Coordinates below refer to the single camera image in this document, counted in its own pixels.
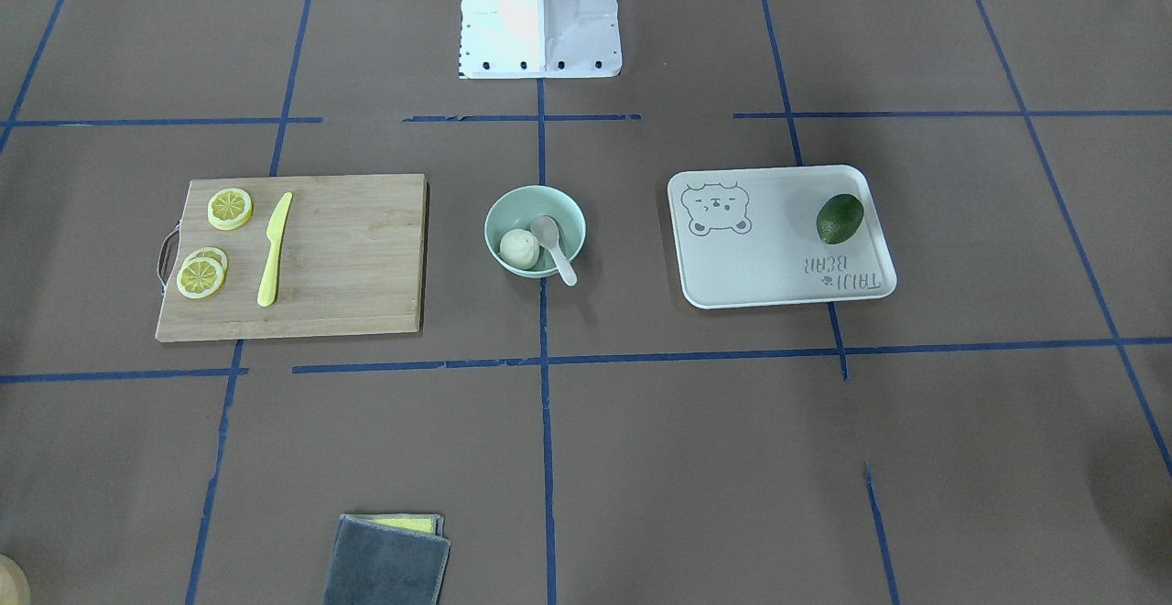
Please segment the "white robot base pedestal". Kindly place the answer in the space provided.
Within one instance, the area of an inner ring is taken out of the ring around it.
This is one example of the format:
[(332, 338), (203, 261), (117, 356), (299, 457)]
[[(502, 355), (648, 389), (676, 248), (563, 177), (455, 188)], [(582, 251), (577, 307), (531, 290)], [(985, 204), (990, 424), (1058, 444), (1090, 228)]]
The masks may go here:
[(461, 0), (461, 79), (615, 77), (622, 69), (618, 0)]

